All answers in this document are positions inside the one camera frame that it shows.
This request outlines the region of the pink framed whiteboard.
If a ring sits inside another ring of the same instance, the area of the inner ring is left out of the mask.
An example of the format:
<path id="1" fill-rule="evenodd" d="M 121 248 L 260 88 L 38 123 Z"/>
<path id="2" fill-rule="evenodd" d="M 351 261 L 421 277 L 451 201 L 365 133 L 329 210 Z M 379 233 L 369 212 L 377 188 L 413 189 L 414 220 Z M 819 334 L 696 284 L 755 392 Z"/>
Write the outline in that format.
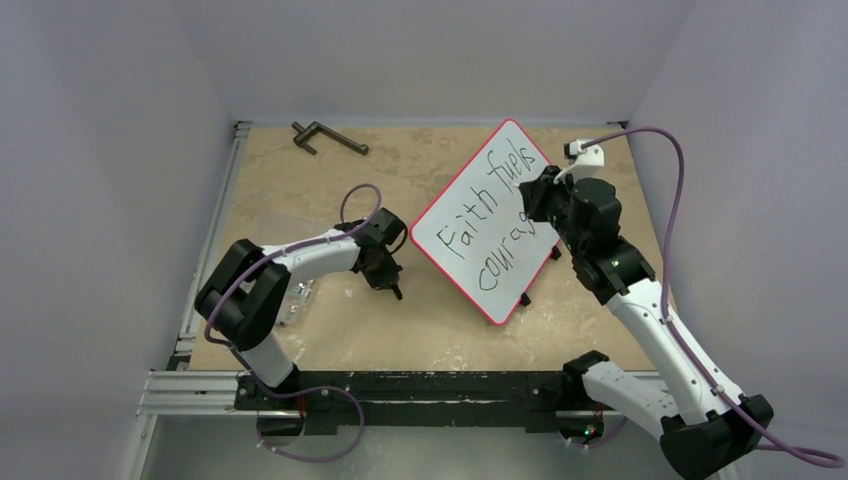
<path id="1" fill-rule="evenodd" d="M 528 219 L 518 189 L 549 164 L 506 119 L 412 224 L 413 244 L 495 325 L 509 320 L 559 241 Z"/>

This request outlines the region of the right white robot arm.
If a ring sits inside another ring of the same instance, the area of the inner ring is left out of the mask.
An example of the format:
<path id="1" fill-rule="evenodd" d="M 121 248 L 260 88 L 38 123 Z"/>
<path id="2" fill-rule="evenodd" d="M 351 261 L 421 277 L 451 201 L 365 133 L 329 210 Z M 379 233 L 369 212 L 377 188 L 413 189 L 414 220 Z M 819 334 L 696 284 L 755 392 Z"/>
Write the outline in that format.
<path id="1" fill-rule="evenodd" d="M 579 282 L 637 340 L 664 390 L 590 352 L 564 365 L 564 399 L 622 413 L 660 444 L 684 479 L 707 479 L 753 451 L 774 417 L 764 396 L 747 395 L 709 357 L 662 297 L 642 253 L 620 233 L 616 189 L 597 178 L 557 178 L 546 167 L 518 189 L 529 220 L 548 223 L 569 251 Z"/>

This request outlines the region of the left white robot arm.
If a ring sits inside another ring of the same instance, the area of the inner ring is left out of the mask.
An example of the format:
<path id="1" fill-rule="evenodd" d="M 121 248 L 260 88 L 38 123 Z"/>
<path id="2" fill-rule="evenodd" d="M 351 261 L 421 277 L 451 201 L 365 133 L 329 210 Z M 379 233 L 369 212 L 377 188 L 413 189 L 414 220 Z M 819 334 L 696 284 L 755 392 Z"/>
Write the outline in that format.
<path id="1" fill-rule="evenodd" d="M 196 294 L 194 309 L 260 382 L 260 397 L 272 408 L 287 408 L 297 399 L 299 369 L 272 335 L 285 294 L 297 283 L 352 272 L 371 289 L 390 290 L 401 299 L 402 268 L 391 246 L 407 237 L 405 222 L 380 208 L 295 243 L 238 240 Z"/>

